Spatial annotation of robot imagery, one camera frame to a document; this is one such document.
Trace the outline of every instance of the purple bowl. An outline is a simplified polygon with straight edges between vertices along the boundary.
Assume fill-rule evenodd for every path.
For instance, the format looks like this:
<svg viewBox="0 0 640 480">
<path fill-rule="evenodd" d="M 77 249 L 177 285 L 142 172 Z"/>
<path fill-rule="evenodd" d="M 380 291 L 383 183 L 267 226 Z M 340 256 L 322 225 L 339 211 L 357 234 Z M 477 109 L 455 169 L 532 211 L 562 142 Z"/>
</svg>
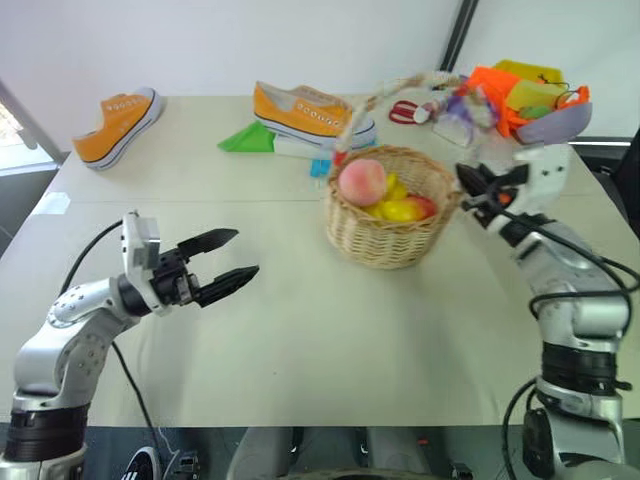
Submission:
<svg viewBox="0 0 640 480">
<path fill-rule="evenodd" d="M 582 132 L 591 120 L 591 102 L 580 103 L 563 110 L 556 110 L 535 122 L 524 125 L 515 131 L 522 143 L 568 142 Z"/>
</svg>

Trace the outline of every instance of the white backdrop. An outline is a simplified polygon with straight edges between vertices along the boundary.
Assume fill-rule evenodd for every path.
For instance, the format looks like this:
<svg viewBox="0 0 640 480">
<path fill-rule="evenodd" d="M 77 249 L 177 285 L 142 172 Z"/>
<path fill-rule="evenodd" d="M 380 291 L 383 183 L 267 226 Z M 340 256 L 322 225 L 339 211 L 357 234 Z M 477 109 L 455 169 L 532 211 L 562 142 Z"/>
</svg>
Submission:
<svg viewBox="0 0 640 480">
<path fill-rule="evenodd" d="M 0 79 L 61 150 L 98 102 L 246 95 L 256 80 L 335 93 L 437 68 L 454 0 L 0 0 Z"/>
<path fill-rule="evenodd" d="M 588 85 L 582 135 L 633 137 L 640 125 L 639 0 L 480 0 L 456 72 L 503 58 L 562 70 Z"/>
</svg>

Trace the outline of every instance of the white table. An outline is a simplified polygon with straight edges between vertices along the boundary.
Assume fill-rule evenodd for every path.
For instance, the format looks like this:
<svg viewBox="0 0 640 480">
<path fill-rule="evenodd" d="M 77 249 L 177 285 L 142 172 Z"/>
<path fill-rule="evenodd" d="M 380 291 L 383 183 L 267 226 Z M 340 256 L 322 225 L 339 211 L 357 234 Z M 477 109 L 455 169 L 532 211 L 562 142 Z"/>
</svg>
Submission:
<svg viewBox="0 0 640 480">
<path fill-rule="evenodd" d="M 459 212 L 417 267 L 353 264 L 326 240 L 324 189 L 308 176 L 308 161 L 216 148 L 250 121 L 249 98 L 170 98 L 114 168 L 98 173 L 75 155 L 67 160 L 49 188 L 69 195 L 67 211 L 31 215 L 0 260 L 0 421 L 10 411 L 13 357 L 43 322 L 74 258 L 103 226 L 137 208 L 158 219 L 166 249 L 210 228 L 240 230 L 190 264 L 202 281 L 261 267 L 232 297 L 145 318 L 119 338 L 157 424 L 499 423 L 517 386 L 539 371 L 541 351 L 527 288 L 508 283 L 515 267 L 506 244 Z M 424 127 L 391 124 L 384 111 L 377 123 L 381 142 L 449 167 L 469 155 Z M 640 268 L 637 239 L 577 156 L 549 214 L 602 254 Z M 122 271 L 117 237 L 95 248 L 77 283 Z M 639 336 L 634 324 L 618 359 L 620 378 L 638 386 Z M 640 416 L 640 394 L 624 397 L 626 415 Z M 90 423 L 143 424 L 112 354 Z"/>
</svg>

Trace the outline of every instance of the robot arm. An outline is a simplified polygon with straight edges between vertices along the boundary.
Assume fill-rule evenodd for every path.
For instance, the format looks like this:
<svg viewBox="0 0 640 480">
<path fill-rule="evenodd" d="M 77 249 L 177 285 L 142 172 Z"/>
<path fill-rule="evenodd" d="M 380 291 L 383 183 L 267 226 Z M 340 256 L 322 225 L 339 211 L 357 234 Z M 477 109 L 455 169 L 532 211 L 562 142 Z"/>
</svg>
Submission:
<svg viewBox="0 0 640 480">
<path fill-rule="evenodd" d="M 87 412 L 111 342 L 148 313 L 167 314 L 171 305 L 191 302 L 205 307 L 248 283 L 257 266 L 227 272 L 202 288 L 186 268 L 190 257 L 237 233 L 212 230 L 160 254 L 155 221 L 135 212 L 124 217 L 125 273 L 62 294 L 18 353 L 0 479 L 82 478 Z"/>
<path fill-rule="evenodd" d="M 523 163 L 504 175 L 485 166 L 457 166 L 468 194 L 463 208 L 474 210 L 484 228 L 514 248 L 513 258 L 536 296 L 619 288 L 583 255 L 540 233 L 589 250 L 569 227 L 541 213 L 564 186 L 568 148 L 525 151 L 516 156 Z M 536 477 L 640 479 L 639 472 L 622 465 L 622 398 L 616 392 L 630 389 L 616 379 L 629 307 L 616 294 L 548 298 L 532 305 L 543 341 L 542 374 L 535 382 L 543 407 L 525 416 L 523 459 Z"/>
</svg>

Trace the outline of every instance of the black pole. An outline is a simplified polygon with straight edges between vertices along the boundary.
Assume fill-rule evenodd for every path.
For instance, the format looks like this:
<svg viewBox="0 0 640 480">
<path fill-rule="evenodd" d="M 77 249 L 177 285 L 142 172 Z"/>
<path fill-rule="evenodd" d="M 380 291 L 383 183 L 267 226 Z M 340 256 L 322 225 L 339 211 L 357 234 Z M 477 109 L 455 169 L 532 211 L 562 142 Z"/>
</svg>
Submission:
<svg viewBox="0 0 640 480">
<path fill-rule="evenodd" d="M 456 23 L 453 26 L 453 31 L 449 37 L 449 43 L 447 44 L 447 50 L 444 53 L 440 70 L 451 72 L 456 64 L 462 44 L 467 36 L 471 19 L 476 10 L 479 0 L 462 0 L 460 3 L 460 10 L 458 10 L 458 17 Z"/>
</svg>

